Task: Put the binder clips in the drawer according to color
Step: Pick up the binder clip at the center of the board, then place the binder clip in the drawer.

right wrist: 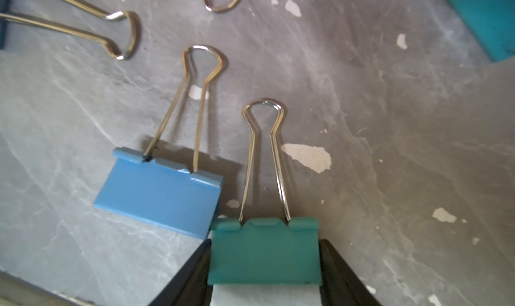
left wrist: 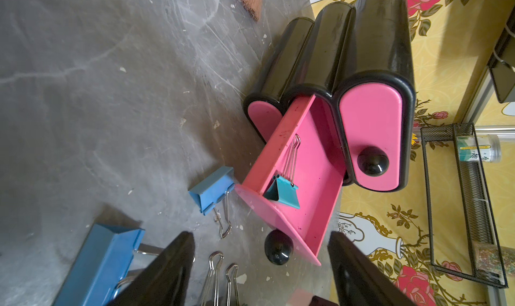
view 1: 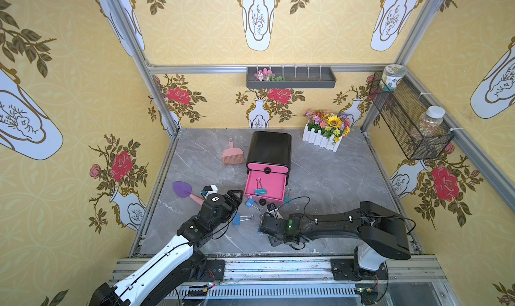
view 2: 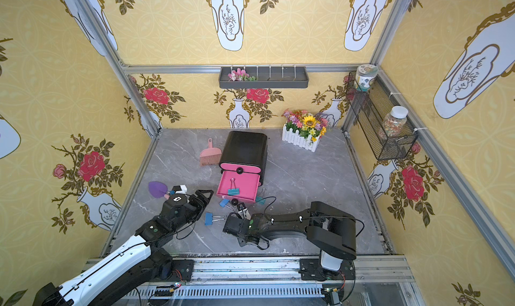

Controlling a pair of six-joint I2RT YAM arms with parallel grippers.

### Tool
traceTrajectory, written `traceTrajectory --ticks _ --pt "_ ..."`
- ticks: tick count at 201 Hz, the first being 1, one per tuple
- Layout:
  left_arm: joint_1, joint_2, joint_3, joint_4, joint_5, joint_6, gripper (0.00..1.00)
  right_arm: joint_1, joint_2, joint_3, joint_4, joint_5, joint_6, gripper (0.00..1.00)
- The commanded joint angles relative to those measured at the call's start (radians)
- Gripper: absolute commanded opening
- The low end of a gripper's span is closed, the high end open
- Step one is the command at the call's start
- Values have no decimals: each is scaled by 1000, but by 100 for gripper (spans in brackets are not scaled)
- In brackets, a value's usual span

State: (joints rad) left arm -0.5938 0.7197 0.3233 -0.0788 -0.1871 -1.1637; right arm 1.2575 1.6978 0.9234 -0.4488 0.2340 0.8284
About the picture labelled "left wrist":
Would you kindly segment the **blue binder clip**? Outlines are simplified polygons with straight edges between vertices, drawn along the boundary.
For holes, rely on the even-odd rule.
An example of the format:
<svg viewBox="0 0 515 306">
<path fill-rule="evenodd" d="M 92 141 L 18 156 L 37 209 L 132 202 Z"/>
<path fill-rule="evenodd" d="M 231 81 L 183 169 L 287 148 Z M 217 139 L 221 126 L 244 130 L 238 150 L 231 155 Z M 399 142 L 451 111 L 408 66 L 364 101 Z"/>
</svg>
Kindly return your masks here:
<svg viewBox="0 0 515 306">
<path fill-rule="evenodd" d="M 207 216 L 210 212 L 215 214 L 215 222 L 219 225 L 219 237 L 225 239 L 232 230 L 229 219 L 229 195 L 235 189 L 234 169 L 230 166 L 221 166 L 215 172 L 189 189 L 189 195 L 197 204 L 200 212 Z M 224 228 L 217 206 L 221 204 L 227 227 Z"/>
<path fill-rule="evenodd" d="M 107 305 L 143 271 L 132 267 L 134 256 L 158 256 L 163 249 L 143 244 L 145 230 L 94 224 L 55 305 Z"/>
</svg>

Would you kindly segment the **black drawer cabinet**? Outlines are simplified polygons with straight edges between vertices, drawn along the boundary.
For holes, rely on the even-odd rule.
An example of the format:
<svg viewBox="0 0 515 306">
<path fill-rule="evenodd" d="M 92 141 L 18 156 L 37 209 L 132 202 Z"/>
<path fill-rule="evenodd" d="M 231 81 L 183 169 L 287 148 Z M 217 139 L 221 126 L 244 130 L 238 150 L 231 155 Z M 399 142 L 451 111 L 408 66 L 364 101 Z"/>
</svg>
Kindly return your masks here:
<svg viewBox="0 0 515 306">
<path fill-rule="evenodd" d="M 331 111 L 345 173 L 359 185 L 339 101 L 346 91 L 366 83 L 390 86 L 402 98 L 400 184 L 394 190 L 376 192 L 398 191 L 409 178 L 416 100 L 406 0 L 334 2 L 326 5 L 315 19 L 293 19 L 253 91 L 245 98 L 244 113 L 249 119 L 248 106 L 253 101 L 268 102 L 284 116 L 297 97 L 316 96 L 324 100 Z M 377 177 L 387 171 L 389 160 L 379 148 L 367 147 L 358 156 L 358 166 L 366 175 Z"/>
</svg>

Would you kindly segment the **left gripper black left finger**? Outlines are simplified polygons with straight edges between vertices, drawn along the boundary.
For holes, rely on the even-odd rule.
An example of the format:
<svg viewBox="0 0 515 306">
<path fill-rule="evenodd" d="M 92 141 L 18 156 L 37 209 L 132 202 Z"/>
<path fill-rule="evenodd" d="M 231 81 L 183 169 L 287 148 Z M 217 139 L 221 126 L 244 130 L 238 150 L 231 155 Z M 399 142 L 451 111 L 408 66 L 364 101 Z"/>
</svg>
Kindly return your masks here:
<svg viewBox="0 0 515 306">
<path fill-rule="evenodd" d="M 110 305 L 184 305 L 195 252 L 194 235 L 181 232 Z"/>
</svg>

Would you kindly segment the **pink bottom drawer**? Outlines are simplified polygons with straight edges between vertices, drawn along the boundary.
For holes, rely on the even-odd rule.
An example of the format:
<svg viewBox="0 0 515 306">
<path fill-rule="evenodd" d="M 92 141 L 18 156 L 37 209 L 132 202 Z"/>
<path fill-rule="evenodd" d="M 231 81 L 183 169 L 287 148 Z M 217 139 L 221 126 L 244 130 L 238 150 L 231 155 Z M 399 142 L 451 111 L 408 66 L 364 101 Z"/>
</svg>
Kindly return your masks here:
<svg viewBox="0 0 515 306">
<path fill-rule="evenodd" d="M 282 112 L 265 101 L 253 101 L 248 106 L 247 114 L 264 142 L 268 142 L 283 118 Z"/>
</svg>

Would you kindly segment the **teal binder clip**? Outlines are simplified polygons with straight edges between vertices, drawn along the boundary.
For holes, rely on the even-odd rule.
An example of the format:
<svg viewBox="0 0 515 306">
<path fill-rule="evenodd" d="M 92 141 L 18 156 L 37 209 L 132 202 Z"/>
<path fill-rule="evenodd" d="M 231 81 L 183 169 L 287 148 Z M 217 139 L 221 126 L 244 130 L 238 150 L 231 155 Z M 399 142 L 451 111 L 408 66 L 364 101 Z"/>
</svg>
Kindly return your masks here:
<svg viewBox="0 0 515 306">
<path fill-rule="evenodd" d="M 215 251 L 209 256 L 209 271 L 201 292 L 199 305 L 208 305 L 210 301 L 213 305 L 219 305 L 219 271 L 225 256 L 221 251 Z"/>
<path fill-rule="evenodd" d="M 283 173 L 274 175 L 272 184 L 264 193 L 267 200 L 276 201 L 295 209 L 300 209 L 297 196 L 299 187 L 295 185 L 296 161 L 300 145 L 301 138 L 296 134 L 288 149 Z"/>
</svg>

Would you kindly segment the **pink top drawer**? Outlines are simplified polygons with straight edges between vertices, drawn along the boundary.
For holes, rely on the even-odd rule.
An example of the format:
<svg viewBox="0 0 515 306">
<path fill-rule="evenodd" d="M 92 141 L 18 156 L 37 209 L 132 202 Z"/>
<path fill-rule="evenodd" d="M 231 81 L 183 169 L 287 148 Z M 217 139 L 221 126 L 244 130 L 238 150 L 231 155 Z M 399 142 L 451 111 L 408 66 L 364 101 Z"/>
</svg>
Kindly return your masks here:
<svg viewBox="0 0 515 306">
<path fill-rule="evenodd" d="M 400 184 L 402 98 L 382 83 L 366 83 L 346 91 L 339 101 L 345 139 L 355 179 L 374 191 L 391 191 Z M 387 171 L 377 177 L 366 175 L 358 156 L 367 147 L 377 147 L 389 160 Z"/>
</svg>

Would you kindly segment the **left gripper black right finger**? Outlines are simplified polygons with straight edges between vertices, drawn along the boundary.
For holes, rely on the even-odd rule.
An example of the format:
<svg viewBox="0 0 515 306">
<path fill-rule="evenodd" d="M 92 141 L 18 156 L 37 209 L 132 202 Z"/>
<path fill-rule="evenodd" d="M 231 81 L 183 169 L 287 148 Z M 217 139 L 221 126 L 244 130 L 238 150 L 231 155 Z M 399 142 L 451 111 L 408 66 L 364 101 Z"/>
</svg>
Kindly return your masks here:
<svg viewBox="0 0 515 306">
<path fill-rule="evenodd" d="M 341 232 L 327 246 L 340 305 L 413 305 Z"/>
</svg>

